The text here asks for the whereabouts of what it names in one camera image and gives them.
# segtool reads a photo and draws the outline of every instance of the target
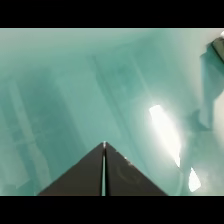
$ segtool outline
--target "reflective tabletop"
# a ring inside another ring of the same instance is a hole
[[[224,195],[224,29],[0,29],[0,195],[107,141],[168,195]]]

